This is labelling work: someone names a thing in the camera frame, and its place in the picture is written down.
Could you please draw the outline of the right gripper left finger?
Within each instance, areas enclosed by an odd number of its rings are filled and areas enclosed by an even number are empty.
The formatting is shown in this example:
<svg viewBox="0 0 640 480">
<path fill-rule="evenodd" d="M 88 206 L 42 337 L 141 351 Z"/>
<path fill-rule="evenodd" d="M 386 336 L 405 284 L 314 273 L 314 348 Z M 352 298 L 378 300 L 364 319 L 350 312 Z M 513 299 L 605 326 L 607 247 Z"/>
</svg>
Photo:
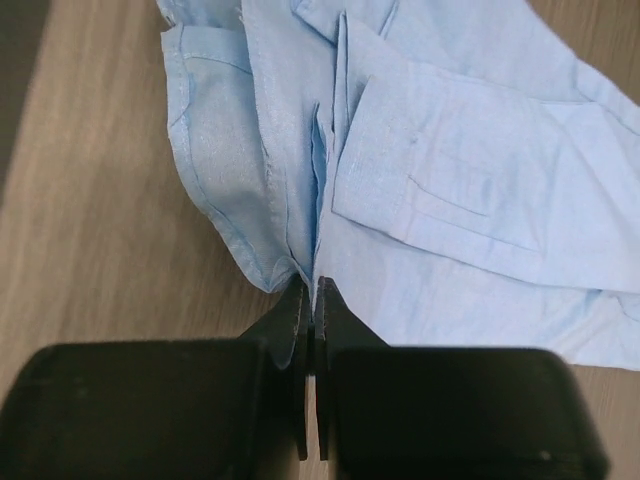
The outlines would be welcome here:
<svg viewBox="0 0 640 480">
<path fill-rule="evenodd" d="M 308 291 L 236 338 L 38 350 L 1 408 L 5 479 L 292 479 L 307 458 Z"/>
</svg>

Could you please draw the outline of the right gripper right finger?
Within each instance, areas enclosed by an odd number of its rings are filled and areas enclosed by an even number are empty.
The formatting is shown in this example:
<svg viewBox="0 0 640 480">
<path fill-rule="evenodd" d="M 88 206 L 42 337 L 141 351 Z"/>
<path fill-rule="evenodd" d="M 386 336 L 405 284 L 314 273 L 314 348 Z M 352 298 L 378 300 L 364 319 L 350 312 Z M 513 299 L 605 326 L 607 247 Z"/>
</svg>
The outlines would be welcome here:
<svg viewBox="0 0 640 480">
<path fill-rule="evenodd" d="M 321 278 L 320 457 L 335 479 L 604 479 L 610 462 L 569 366 L 531 348 L 393 347 Z"/>
</svg>

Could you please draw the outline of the light blue long sleeve shirt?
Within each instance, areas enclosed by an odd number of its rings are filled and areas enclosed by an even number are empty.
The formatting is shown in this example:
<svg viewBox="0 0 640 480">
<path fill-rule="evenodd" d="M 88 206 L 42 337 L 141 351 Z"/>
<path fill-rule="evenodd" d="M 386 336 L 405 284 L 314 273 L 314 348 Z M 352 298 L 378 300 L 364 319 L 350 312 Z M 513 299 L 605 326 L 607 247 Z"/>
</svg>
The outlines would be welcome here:
<svg viewBox="0 0 640 480">
<path fill-rule="evenodd" d="M 158 7 L 176 168 L 253 285 L 638 368 L 639 108 L 528 3 Z"/>
</svg>

